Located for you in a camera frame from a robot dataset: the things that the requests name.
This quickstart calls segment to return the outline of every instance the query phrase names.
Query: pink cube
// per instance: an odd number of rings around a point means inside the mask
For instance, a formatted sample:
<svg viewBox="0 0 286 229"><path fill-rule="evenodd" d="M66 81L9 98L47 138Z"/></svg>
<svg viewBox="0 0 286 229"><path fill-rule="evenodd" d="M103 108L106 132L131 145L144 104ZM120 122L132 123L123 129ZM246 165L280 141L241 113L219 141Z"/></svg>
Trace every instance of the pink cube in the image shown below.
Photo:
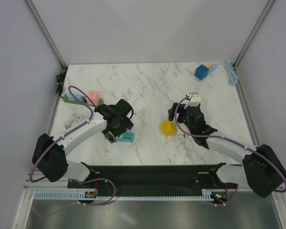
<svg viewBox="0 0 286 229"><path fill-rule="evenodd" d="M88 91L87 96L93 101L95 105L99 104L100 94L96 91Z"/></svg>

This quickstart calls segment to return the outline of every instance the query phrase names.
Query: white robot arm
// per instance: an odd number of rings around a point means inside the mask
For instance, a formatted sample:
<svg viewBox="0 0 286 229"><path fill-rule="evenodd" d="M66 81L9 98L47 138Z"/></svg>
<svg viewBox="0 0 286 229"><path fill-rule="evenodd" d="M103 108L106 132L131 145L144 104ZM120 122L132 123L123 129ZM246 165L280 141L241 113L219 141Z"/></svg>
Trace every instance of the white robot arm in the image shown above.
<svg viewBox="0 0 286 229"><path fill-rule="evenodd" d="M168 110L169 120L175 118L181 131L192 136L198 145L222 153L239 163L220 163L214 167L213 173L221 182L249 186L261 197L267 197L283 182L286 184L286 171L271 147L245 145L210 127L200 110L200 101L198 93L188 94ZM190 134L182 130L179 123L184 123Z"/></svg>
<svg viewBox="0 0 286 229"><path fill-rule="evenodd" d="M95 108L92 119L84 120L68 130L48 136L43 134L38 138L32 162L50 182L62 177L84 181L90 170L84 163L75 163L66 159L66 156L80 143L92 135L101 132L114 143L115 137L131 130L133 123L127 117L133 108L128 102L121 99L116 105L102 104ZM54 144L47 155L44 151Z"/></svg>

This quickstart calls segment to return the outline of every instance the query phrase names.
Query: white marble surface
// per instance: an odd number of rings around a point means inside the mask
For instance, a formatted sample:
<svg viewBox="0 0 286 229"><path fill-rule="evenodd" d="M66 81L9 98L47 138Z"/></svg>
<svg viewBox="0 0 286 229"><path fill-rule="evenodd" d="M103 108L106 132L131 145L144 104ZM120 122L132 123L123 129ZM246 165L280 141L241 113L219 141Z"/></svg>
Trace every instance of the white marble surface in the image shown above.
<svg viewBox="0 0 286 229"><path fill-rule="evenodd" d="M106 104L123 98L134 108L132 118L135 141L110 144L98 133L75 148L68 156L75 162L90 165L197 165L235 163L226 156L198 146L181 133L164 136L160 123L168 118L167 110L188 92L198 92L201 110L207 123L236 140L251 144L244 114L235 87L227 82L222 65L202 82L193 73L199 62L70 65L64 90L74 85L83 91L99 91ZM64 124L78 112L88 115L84 106L58 105L52 134L65 129Z"/></svg>

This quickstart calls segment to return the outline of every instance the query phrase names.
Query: yellow cube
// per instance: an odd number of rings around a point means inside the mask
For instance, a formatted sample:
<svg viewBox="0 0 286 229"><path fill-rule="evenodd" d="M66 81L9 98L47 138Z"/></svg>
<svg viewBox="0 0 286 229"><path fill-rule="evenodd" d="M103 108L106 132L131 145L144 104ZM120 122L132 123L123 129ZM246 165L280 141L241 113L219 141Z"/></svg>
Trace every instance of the yellow cube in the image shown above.
<svg viewBox="0 0 286 229"><path fill-rule="evenodd" d="M177 127L175 122L172 121L165 121L164 123L160 124L162 134L170 136L177 133Z"/></svg>
<svg viewBox="0 0 286 229"><path fill-rule="evenodd" d="M209 63L206 63L206 64L205 64L205 67L207 67L208 69L210 69L210 68L212 67L212 63L210 63L210 62L209 62Z"/></svg>

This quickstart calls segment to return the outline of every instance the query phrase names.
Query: gray wall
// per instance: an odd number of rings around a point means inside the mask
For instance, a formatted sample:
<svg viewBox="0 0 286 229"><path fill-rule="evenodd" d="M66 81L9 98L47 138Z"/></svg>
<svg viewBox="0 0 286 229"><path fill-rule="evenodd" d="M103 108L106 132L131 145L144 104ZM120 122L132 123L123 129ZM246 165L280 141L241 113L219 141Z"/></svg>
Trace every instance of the gray wall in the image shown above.
<svg viewBox="0 0 286 229"><path fill-rule="evenodd" d="M235 59L267 0L32 0L67 64Z"/></svg>
<svg viewBox="0 0 286 229"><path fill-rule="evenodd" d="M60 68L22 0L0 0L0 229L10 229Z"/></svg>
<svg viewBox="0 0 286 229"><path fill-rule="evenodd" d="M239 75L260 139L286 168L286 0L274 4Z"/></svg>

